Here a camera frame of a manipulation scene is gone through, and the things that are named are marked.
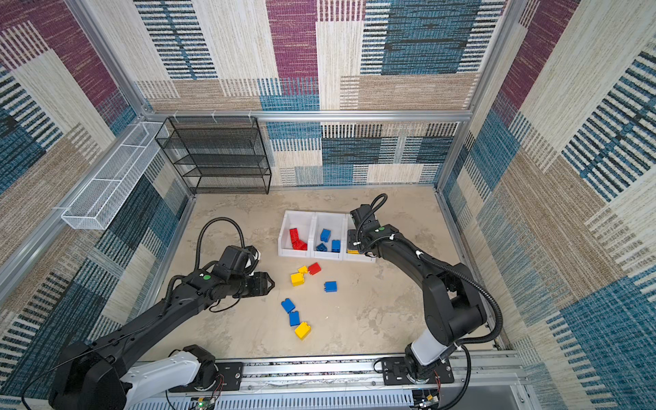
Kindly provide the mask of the long red lego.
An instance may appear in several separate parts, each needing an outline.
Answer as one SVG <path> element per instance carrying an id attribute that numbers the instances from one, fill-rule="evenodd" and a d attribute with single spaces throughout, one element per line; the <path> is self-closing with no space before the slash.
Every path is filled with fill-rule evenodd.
<path id="1" fill-rule="evenodd" d="M 291 241 L 291 244 L 292 244 L 294 241 L 298 241 L 298 240 L 300 240 L 299 235 L 298 235 L 298 230 L 297 230 L 296 228 L 292 228 L 292 229 L 290 229 L 290 230 L 289 230 L 289 234 L 290 234 L 290 241 Z"/>

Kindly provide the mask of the red lego top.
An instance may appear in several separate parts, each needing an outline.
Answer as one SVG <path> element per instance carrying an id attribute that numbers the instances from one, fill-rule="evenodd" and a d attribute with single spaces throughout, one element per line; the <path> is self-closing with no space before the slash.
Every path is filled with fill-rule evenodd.
<path id="1" fill-rule="evenodd" d="M 319 273 L 321 271 L 321 267 L 320 267 L 319 263 L 317 263 L 317 262 L 310 265 L 307 269 L 308 269 L 307 272 L 311 275 L 316 275 L 317 273 Z"/>

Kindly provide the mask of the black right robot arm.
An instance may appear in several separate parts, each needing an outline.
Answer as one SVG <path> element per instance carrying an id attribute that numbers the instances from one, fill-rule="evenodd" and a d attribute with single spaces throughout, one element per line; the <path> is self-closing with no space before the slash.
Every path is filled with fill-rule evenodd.
<path id="1" fill-rule="evenodd" d="M 350 212 L 355 224 L 353 246 L 361 255 L 393 264 L 420 287 L 426 330 L 408 345 L 404 360 L 408 378 L 424 382 L 456 350 L 500 336 L 503 313 L 466 265 L 441 261 L 396 227 L 380 224 L 376 212 L 387 199 L 382 193 Z"/>

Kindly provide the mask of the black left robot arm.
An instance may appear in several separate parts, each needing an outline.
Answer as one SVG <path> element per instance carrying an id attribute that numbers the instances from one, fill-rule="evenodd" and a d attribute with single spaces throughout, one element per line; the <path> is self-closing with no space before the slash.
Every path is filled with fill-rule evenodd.
<path id="1" fill-rule="evenodd" d="M 257 271 L 260 259 L 244 241 L 206 265 L 196 255 L 192 272 L 173 276 L 160 302 L 103 338 L 69 345 L 56 366 L 28 385 L 53 374 L 48 403 L 54 409 L 127 409 L 178 387 L 216 391 L 224 377 L 215 357 L 198 345 L 146 365 L 138 360 L 188 319 L 205 310 L 220 312 L 222 300 L 268 295 L 275 283 Z"/>

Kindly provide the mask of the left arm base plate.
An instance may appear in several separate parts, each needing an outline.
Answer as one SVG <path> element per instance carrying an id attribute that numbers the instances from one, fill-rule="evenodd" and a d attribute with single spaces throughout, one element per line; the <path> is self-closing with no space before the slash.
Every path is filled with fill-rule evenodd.
<path id="1" fill-rule="evenodd" d="M 208 391 L 218 394 L 220 391 L 239 391 L 244 375 L 244 362 L 215 362 L 209 368 L 210 385 Z"/>

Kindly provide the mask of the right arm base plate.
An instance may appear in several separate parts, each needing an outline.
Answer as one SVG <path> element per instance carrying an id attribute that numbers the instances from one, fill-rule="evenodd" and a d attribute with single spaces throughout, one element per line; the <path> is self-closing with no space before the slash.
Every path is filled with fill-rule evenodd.
<path id="1" fill-rule="evenodd" d="M 453 369 L 448 359 L 438 359 L 424 366 L 409 356 L 387 356 L 375 362 L 374 370 L 383 376 L 385 385 L 454 382 Z"/>

